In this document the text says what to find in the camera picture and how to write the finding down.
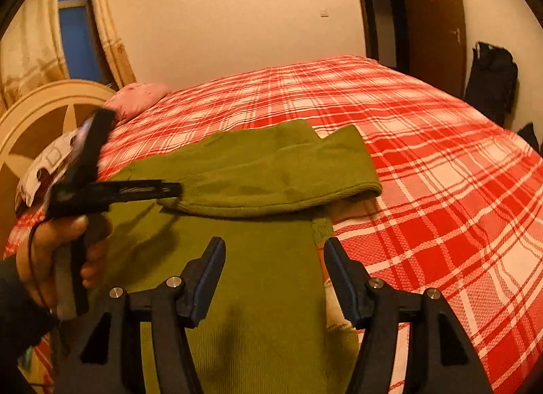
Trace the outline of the person's left hand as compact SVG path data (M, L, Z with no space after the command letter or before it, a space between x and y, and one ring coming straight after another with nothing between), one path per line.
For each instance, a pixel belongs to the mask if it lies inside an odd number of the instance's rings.
M40 307L54 308L58 302L53 274L54 252L79 238L87 228L86 216L42 221L32 237L27 236L19 246L16 254L19 280ZM111 222L105 219L104 233L88 247L87 259L80 269L86 289L100 286L104 279L111 232Z

